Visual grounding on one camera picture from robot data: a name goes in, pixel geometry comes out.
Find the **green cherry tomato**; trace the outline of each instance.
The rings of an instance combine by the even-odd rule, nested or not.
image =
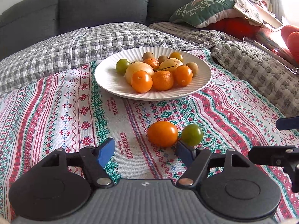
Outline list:
[[[182,141],[189,146],[196,146],[201,143],[203,136],[202,128],[196,124],[187,125],[181,133]]]
[[[121,74],[121,75],[125,75],[126,70],[128,68],[128,66],[131,63],[127,60],[127,59],[120,59],[117,63],[116,63],[116,71],[117,73]]]

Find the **tomato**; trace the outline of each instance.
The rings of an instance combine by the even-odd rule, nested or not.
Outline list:
[[[201,143],[204,133],[202,128],[196,124],[187,125],[182,133],[181,139],[189,146],[196,146]]]
[[[156,146],[170,147],[178,140],[178,129],[170,122],[158,121],[147,129],[147,136]]]
[[[186,87],[191,81],[193,77],[192,70],[188,66],[179,66],[173,73],[175,82],[181,86]]]
[[[125,75],[126,70],[130,64],[131,63],[127,59],[120,59],[115,66],[117,73]]]
[[[169,58],[176,58],[183,62],[183,56],[179,52],[173,52],[170,54]]]
[[[146,71],[137,71],[132,75],[131,85],[138,93],[146,93],[152,88],[152,77]]]

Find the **metal screw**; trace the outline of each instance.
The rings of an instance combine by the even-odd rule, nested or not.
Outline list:
[[[192,179],[188,179],[188,178],[180,179],[178,182],[181,185],[185,185],[185,186],[190,186],[190,185],[192,185],[194,183]]]
[[[111,184],[111,179],[108,179],[108,178],[100,178],[97,180],[97,183],[99,185],[109,185]]]
[[[286,153],[291,153],[291,152],[293,152],[294,151],[294,149],[292,149],[292,148],[290,148],[290,149],[286,149]]]

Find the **plate of fruit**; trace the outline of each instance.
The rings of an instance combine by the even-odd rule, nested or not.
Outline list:
[[[120,51],[95,70],[96,82],[107,92],[145,101],[185,97],[206,87],[211,79],[212,71],[202,59],[163,47]]]

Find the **plate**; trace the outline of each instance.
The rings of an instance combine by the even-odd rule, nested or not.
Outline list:
[[[161,55],[169,56],[172,52],[180,52],[184,58],[184,65],[186,65],[188,62],[195,62],[198,65],[198,74],[186,87],[174,85],[172,89],[166,91],[159,92],[152,88],[146,93],[137,93],[127,83],[125,77],[116,72],[115,66],[118,60],[123,58],[129,60],[130,62],[135,60],[142,61],[142,55],[145,52],[154,53],[156,59],[158,59],[158,57]],[[210,83],[211,79],[212,71],[208,64],[202,59],[199,59],[198,57],[181,50],[163,47],[140,47],[123,50],[103,60],[95,69],[96,82],[107,92],[127,99],[145,101],[160,101],[182,98],[203,89]]]

